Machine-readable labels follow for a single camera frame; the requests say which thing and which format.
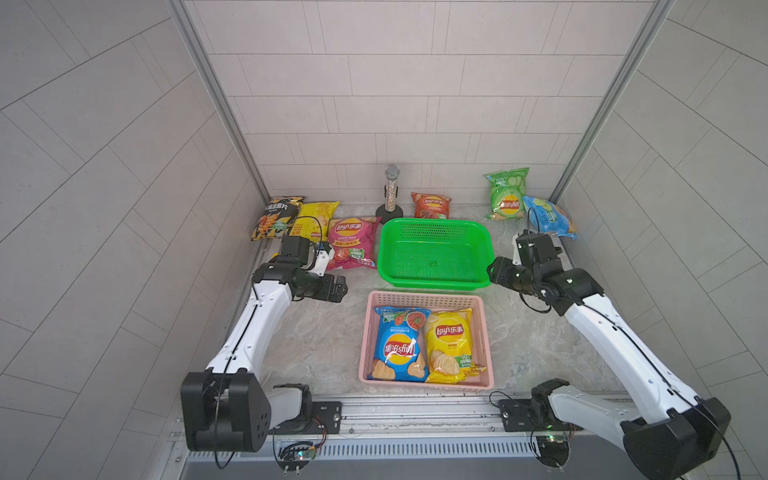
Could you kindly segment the light blue chips bag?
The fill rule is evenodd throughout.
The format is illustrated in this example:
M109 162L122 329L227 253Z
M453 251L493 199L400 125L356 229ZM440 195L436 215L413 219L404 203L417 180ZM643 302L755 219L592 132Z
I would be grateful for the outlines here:
M531 224L538 231L558 237L577 238L577 232L571 220L557 205L530 196L524 196L523 202Z

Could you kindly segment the green cucumber chips bag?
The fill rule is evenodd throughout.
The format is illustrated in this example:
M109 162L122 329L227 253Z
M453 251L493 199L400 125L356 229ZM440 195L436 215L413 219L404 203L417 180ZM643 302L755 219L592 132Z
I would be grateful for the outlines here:
M490 220L522 218L525 213L523 197L527 194L529 168L486 174L490 184Z

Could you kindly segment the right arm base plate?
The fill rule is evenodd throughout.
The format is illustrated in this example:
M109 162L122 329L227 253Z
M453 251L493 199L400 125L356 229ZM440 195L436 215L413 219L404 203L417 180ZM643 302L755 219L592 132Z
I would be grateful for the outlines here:
M495 402L500 411L506 432L579 432L583 428L562 422L554 416L549 407L532 399L504 398Z

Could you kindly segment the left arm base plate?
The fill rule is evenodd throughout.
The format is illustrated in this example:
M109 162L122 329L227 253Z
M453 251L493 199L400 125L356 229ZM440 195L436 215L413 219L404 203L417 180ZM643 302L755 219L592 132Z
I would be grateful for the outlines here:
M308 417L285 421L269 433L278 436L335 435L340 431L342 409L343 403L339 401L313 402Z

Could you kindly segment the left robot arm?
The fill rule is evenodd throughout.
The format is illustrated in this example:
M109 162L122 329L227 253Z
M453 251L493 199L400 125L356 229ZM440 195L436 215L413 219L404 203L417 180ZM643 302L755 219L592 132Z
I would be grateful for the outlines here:
M206 368L186 375L180 388L186 444L191 451L257 452L275 429L313 424L306 385L266 391L262 362L288 308L305 298L339 303L348 292L342 276L327 273L334 256L326 241L282 239L278 254L252 274L246 306Z

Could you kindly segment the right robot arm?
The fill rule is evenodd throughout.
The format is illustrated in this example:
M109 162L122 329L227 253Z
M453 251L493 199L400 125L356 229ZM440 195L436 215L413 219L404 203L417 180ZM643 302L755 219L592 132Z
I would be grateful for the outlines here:
M585 429L615 445L648 479L680 479L729 445L731 414L704 399L651 351L623 320L602 286L584 269L566 270L550 235L524 230L517 260L497 257L491 283L521 299L542 301L595 348L632 399L622 407L555 378L531 391L533 432L557 425Z

